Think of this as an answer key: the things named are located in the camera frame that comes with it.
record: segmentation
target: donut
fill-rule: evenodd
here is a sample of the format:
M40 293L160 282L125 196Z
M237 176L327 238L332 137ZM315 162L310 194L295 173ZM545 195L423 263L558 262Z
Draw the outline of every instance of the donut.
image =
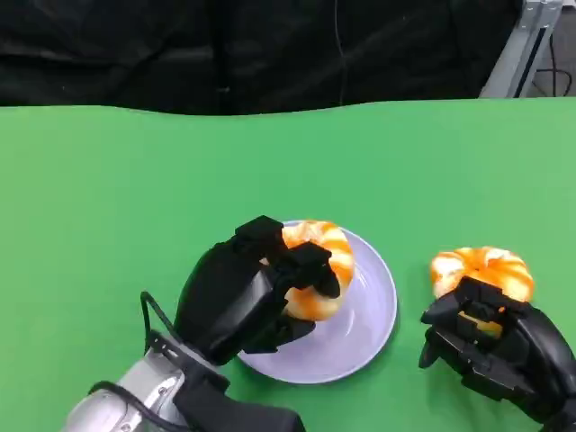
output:
M437 299L454 290L463 276L493 285L519 302L530 302L534 295L534 280L526 263L506 249L462 247L453 252L440 252L430 263L430 279ZM460 313L474 321L478 329L500 336L499 324Z
M332 222L305 220L296 226L284 227L282 237L288 248L311 241L332 253L328 263L340 285L336 299L321 295L313 286L303 290L291 288L285 296L288 315L300 320L327 320L340 309L354 274L354 256L346 235Z

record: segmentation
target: green tabletop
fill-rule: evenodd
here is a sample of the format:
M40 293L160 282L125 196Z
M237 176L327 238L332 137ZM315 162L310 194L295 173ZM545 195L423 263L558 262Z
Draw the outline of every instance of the green tabletop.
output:
M2 430L58 431L92 383L140 356L138 296L173 316L200 254L244 221L333 220L396 282L393 337L327 385L226 366L230 395L310 432L537 430L507 402L417 367L436 252L519 253L535 304L576 347L576 99L378 103L202 118L113 108L0 110Z

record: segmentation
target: gray metal frame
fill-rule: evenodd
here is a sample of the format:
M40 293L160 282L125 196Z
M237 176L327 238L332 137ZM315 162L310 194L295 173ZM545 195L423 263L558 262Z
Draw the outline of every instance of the gray metal frame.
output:
M480 97L524 97L534 79L563 0L527 0Z

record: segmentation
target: black curtain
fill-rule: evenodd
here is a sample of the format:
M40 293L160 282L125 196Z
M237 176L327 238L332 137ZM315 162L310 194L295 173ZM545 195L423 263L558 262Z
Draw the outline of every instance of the black curtain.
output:
M0 105L277 113L474 98L521 0L2 0Z

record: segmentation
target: lavender plate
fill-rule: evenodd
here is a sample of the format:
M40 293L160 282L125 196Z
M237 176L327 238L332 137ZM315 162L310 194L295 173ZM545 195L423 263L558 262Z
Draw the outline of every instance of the lavender plate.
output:
M341 309L277 353L240 353L245 364L279 381L328 383L356 372L380 352L396 320L394 281L373 247L353 232L344 232L354 252L355 273Z

